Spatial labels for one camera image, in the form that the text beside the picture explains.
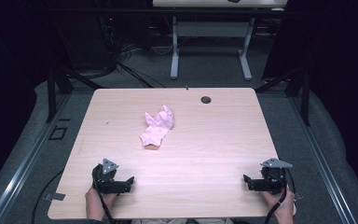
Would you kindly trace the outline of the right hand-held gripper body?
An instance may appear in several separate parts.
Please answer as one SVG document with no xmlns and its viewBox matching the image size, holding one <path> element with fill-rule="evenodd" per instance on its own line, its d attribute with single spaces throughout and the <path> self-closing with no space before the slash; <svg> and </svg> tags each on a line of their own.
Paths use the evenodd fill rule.
<svg viewBox="0 0 358 224">
<path fill-rule="evenodd" d="M 271 158 L 260 163 L 261 179 L 250 180 L 250 190 L 280 192 L 286 185 L 286 170 L 293 165 L 286 161 Z"/>
</svg>

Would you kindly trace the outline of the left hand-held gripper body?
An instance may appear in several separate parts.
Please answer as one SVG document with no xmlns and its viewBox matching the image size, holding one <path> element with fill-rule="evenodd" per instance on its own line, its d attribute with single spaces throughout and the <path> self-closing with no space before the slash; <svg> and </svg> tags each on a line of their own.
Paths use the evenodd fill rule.
<svg viewBox="0 0 358 224">
<path fill-rule="evenodd" d="M 118 165 L 108 159 L 103 159 L 92 170 L 92 187 L 103 194 L 125 193 L 128 191 L 127 181 L 116 181 L 114 179 Z"/>
</svg>

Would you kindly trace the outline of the person's right hand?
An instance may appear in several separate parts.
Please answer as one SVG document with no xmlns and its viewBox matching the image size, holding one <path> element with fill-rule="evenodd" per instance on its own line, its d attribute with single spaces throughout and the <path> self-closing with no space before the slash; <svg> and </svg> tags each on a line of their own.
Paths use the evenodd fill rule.
<svg viewBox="0 0 358 224">
<path fill-rule="evenodd" d="M 269 211 L 265 223 L 268 224 L 272 217 L 276 217 L 278 224 L 294 224 L 295 195 L 285 188 L 278 194 L 267 191 L 259 191 L 266 201 Z"/>
</svg>

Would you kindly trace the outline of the person's left hand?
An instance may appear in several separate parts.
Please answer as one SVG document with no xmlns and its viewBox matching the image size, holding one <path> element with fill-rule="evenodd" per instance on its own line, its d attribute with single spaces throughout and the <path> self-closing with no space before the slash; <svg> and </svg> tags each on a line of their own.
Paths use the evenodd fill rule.
<svg viewBox="0 0 358 224">
<path fill-rule="evenodd" d="M 103 194 L 102 197 L 99 197 L 96 189 L 90 188 L 85 194 L 87 219 L 103 221 L 106 214 L 101 200 L 108 208 L 111 208 L 116 197 L 116 194 Z"/>
</svg>

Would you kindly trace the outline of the grey tape strip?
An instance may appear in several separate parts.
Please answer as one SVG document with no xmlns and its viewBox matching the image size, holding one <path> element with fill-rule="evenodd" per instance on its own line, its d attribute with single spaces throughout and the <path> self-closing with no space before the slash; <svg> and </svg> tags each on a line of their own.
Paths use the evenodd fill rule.
<svg viewBox="0 0 358 224">
<path fill-rule="evenodd" d="M 65 198 L 64 194 L 61 193 L 46 193 L 45 196 L 43 197 L 44 200 L 46 201 L 62 201 Z"/>
</svg>

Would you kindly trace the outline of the crumpled pink cloth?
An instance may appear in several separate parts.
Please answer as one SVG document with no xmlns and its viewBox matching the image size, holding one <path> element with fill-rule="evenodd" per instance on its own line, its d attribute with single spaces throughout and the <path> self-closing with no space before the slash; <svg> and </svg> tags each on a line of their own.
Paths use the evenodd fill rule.
<svg viewBox="0 0 358 224">
<path fill-rule="evenodd" d="M 155 117 L 145 112 L 145 122 L 148 127 L 139 135 L 143 146 L 159 147 L 162 139 L 173 127 L 173 112 L 166 105 L 163 105 Z"/>
</svg>

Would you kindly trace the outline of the black tape square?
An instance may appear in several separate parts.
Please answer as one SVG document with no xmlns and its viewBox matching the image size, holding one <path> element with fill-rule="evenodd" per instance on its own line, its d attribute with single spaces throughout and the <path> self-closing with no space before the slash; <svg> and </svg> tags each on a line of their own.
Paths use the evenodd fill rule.
<svg viewBox="0 0 358 224">
<path fill-rule="evenodd" d="M 66 133 L 68 128 L 67 127 L 59 127 L 55 126 L 49 136 L 49 140 L 62 140 Z"/>
</svg>

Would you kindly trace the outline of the white desk with metal legs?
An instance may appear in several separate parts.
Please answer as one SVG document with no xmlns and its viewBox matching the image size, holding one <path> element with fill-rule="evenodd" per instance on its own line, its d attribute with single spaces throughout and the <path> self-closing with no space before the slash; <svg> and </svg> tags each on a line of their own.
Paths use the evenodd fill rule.
<svg viewBox="0 0 358 224">
<path fill-rule="evenodd" d="M 284 10 L 288 0 L 153 0 L 153 6 L 160 9 L 249 9 L 257 12 Z M 178 78 L 179 37 L 242 37 L 243 46 L 238 50 L 241 69 L 245 80 L 252 75 L 247 61 L 247 51 L 255 27 L 255 18 L 245 21 L 223 21 L 212 19 L 179 19 L 172 17 L 172 66 L 171 78 Z"/>
</svg>

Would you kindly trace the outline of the aluminium floor rail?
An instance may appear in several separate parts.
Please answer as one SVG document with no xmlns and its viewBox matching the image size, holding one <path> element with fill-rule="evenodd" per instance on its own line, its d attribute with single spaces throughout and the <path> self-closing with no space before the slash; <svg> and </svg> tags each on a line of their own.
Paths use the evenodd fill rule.
<svg viewBox="0 0 358 224">
<path fill-rule="evenodd" d="M 77 132 L 76 98 L 64 95 L 58 112 L 45 122 L 39 100 L 19 141 L 0 172 L 0 224 L 61 224 L 48 217 L 50 201 L 43 199 L 58 187 Z M 67 127 L 62 140 L 49 140 L 55 126 Z"/>
<path fill-rule="evenodd" d="M 313 133 L 313 130 L 306 122 L 302 119 L 300 114 L 300 104 L 296 98 L 289 98 L 289 104 L 293 108 L 296 118 L 305 133 L 309 144 L 310 144 L 310 153 L 316 164 L 318 172 L 324 182 L 324 185 L 329 193 L 331 201 L 333 202 L 337 214 L 340 217 L 342 224 L 358 224 L 347 200 L 345 199 L 341 187 L 337 183 L 327 160 L 324 157 L 322 149 Z"/>
</svg>

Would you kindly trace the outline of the black metal frame post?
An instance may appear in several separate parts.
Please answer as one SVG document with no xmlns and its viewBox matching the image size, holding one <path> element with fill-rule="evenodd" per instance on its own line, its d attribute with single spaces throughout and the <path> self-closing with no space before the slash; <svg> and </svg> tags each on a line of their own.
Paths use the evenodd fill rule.
<svg viewBox="0 0 358 224">
<path fill-rule="evenodd" d="M 256 88 L 255 91 L 257 93 L 267 91 L 285 80 L 288 81 L 284 90 L 287 97 L 296 97 L 298 93 L 301 92 L 300 117 L 307 126 L 310 126 L 310 74 L 306 68 L 296 68 L 281 77 L 275 77 L 271 81 L 268 81 L 264 85 Z"/>
<path fill-rule="evenodd" d="M 56 88 L 63 94 L 71 94 L 74 90 L 69 81 L 72 77 L 94 90 L 101 89 L 102 86 L 81 76 L 78 72 L 65 66 L 52 68 L 48 73 L 48 118 L 47 123 L 51 122 L 57 113 Z"/>
</svg>

